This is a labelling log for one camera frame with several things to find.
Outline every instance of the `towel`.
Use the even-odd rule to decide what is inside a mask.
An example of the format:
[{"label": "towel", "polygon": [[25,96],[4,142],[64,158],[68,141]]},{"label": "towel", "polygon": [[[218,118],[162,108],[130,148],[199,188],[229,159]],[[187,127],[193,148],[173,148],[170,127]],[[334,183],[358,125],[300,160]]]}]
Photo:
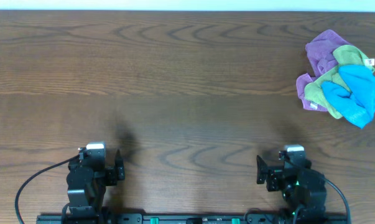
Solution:
[{"label": "towel", "polygon": [[[333,30],[326,30],[306,45],[307,57],[316,77],[325,74],[327,71],[331,70],[331,68],[338,65],[332,52],[346,44],[350,43],[345,41]],[[305,110],[327,111],[326,108],[305,99],[305,86],[315,80],[315,77],[312,78],[307,73],[299,76],[296,82],[298,97],[302,100]]]},{"label": "towel", "polygon": [[[338,73],[338,69],[340,66],[344,65],[364,65],[364,61],[368,59],[368,57],[362,53],[360,49],[352,45],[343,45],[338,47],[336,50],[334,50],[333,56],[339,64],[333,67],[330,71],[326,72],[326,74],[320,76],[313,83],[306,85],[305,99],[325,107],[332,117],[340,119],[342,118],[342,114],[326,100],[321,85],[325,81],[333,82],[342,86],[348,92],[351,92],[350,88]],[[375,68],[371,65],[366,65],[366,67],[372,72],[375,71]]]},{"label": "towel", "polygon": [[350,123],[363,129],[375,113],[375,76],[362,65],[346,65],[339,68],[340,77],[350,91],[333,82],[323,82],[326,100]]}]

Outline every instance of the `cloth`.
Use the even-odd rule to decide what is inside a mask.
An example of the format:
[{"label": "cloth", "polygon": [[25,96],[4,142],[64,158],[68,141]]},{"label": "cloth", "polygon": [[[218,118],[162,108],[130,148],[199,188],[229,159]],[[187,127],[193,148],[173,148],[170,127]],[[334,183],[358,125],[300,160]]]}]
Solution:
[{"label": "cloth", "polygon": [[[331,70],[331,68],[338,65],[332,52],[346,44],[349,45],[350,43],[345,41],[336,32],[329,29],[322,32],[306,45],[307,57],[316,77],[325,74],[327,71]],[[299,76],[296,82],[298,97],[302,100],[305,110],[327,111],[326,108],[320,105],[311,107],[310,105],[313,105],[313,103],[305,99],[305,86],[315,80],[316,78],[310,77],[307,73]]]},{"label": "cloth", "polygon": [[328,111],[325,107],[318,104],[314,105],[305,99],[305,86],[314,82],[316,79],[317,77],[311,77],[308,73],[299,76],[297,79],[298,97],[302,100],[303,108],[305,110]]},{"label": "cloth", "polygon": [[333,83],[323,82],[326,100],[350,123],[363,129],[375,113],[375,76],[362,65],[346,65],[338,73],[351,91]]},{"label": "cloth", "polygon": [[[344,65],[364,65],[364,60],[368,59],[368,57],[360,51],[355,46],[352,45],[343,45],[338,47],[334,50],[333,56],[335,57],[338,65],[333,67],[330,71],[326,72],[326,74],[320,76],[317,80],[313,83],[309,83],[305,87],[305,99],[308,101],[312,101],[325,107],[328,112],[332,115],[332,117],[336,119],[342,118],[342,114],[338,112],[325,98],[321,85],[323,82],[333,82],[337,85],[342,86],[348,92],[351,92],[350,88],[347,84],[343,81],[340,74],[338,73],[338,69],[340,66]],[[371,65],[366,66],[372,72],[375,71],[375,68]]]}]

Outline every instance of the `purple cloth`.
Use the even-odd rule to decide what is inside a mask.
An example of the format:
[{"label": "purple cloth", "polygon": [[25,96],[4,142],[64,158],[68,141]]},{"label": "purple cloth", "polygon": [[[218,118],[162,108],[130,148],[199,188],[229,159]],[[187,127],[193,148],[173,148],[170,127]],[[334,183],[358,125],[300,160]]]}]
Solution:
[{"label": "purple cloth", "polygon": [[320,105],[316,105],[317,108],[312,108],[310,106],[311,102],[305,99],[305,86],[311,82],[314,82],[316,79],[317,77],[311,77],[308,73],[299,76],[297,79],[298,97],[302,100],[303,108],[305,110],[328,111],[325,107]]},{"label": "purple cloth", "polygon": [[332,52],[342,45],[351,44],[330,29],[322,32],[306,45],[307,58],[313,67],[316,78],[306,73],[297,79],[298,97],[302,100],[305,110],[328,111],[320,105],[318,105],[317,109],[310,107],[310,102],[305,99],[304,89],[307,84],[314,82],[318,77],[338,65]]}]

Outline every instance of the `wooden table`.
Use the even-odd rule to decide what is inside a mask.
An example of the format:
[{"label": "wooden table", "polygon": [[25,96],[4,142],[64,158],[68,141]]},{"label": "wooden table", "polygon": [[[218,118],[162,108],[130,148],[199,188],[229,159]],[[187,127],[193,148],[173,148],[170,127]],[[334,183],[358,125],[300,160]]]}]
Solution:
[{"label": "wooden table", "polygon": [[[126,161],[106,194],[116,211],[277,210],[256,155],[276,163],[298,143],[353,223],[375,223],[375,119],[360,130],[297,98],[305,44],[326,29],[375,58],[375,14],[0,11],[0,223],[17,222],[23,181],[101,140]],[[26,223],[61,211],[67,173],[25,188]],[[345,211],[331,188],[326,206]]]}]

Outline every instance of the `white tag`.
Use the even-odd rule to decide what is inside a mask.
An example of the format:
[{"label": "white tag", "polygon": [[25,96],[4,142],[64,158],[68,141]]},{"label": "white tag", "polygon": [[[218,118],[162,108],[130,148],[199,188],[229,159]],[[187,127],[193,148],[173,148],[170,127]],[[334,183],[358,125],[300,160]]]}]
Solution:
[{"label": "white tag", "polygon": [[374,66],[375,65],[375,58],[364,59],[365,66]]},{"label": "white tag", "polygon": [[317,108],[318,108],[318,104],[316,104],[315,102],[310,102],[310,107],[311,107],[312,109],[317,110]]}]

